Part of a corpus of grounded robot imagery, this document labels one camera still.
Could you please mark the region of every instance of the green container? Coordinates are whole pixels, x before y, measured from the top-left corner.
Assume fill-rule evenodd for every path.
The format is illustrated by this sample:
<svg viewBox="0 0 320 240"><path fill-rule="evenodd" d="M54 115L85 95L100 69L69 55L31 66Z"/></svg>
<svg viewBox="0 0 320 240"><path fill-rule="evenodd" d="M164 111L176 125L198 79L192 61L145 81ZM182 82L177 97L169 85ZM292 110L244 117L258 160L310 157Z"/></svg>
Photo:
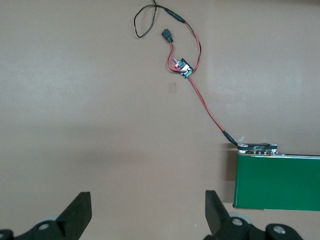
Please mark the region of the green container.
<svg viewBox="0 0 320 240"><path fill-rule="evenodd" d="M320 156L239 152L234 207L320 211Z"/></svg>

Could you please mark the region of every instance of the beige surface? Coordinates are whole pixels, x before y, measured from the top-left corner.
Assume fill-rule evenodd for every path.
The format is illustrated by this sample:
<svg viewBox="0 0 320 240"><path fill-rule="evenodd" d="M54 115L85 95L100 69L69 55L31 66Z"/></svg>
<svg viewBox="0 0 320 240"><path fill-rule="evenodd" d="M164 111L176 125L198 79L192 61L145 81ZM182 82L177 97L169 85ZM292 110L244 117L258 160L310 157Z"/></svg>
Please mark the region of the beige surface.
<svg viewBox="0 0 320 240"><path fill-rule="evenodd" d="M234 152L192 86L167 70L161 32L192 65L195 39L161 9L136 39L133 17L149 3L0 1L0 228L21 234L81 191L93 206L83 240L201 240L205 190L235 211ZM197 32L193 79L237 141L320 154L317 1L158 3ZM261 229L320 236L319 212L241 212Z"/></svg>

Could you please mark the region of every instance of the small circuit board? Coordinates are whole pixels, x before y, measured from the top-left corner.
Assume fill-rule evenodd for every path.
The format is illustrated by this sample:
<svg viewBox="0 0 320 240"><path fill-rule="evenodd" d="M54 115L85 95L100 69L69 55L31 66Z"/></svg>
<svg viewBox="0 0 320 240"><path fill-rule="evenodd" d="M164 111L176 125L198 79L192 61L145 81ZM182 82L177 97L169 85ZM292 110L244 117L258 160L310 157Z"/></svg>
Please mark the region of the small circuit board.
<svg viewBox="0 0 320 240"><path fill-rule="evenodd" d="M190 74L192 74L192 72L194 71L194 69L190 66L189 63L186 62L186 60L184 60L183 58L179 61L176 58L174 59L175 61L175 68L177 70L183 71L180 72L181 76L186 79L190 76Z"/></svg>

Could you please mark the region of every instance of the green box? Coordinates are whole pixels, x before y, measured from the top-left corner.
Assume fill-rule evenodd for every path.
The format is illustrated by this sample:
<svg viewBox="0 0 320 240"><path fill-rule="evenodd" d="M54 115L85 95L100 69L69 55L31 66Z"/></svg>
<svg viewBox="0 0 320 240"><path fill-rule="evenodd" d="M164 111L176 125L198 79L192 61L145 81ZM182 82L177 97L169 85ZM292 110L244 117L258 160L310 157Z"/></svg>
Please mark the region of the green box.
<svg viewBox="0 0 320 240"><path fill-rule="evenodd" d="M239 152L234 207L320 211L320 156Z"/></svg>

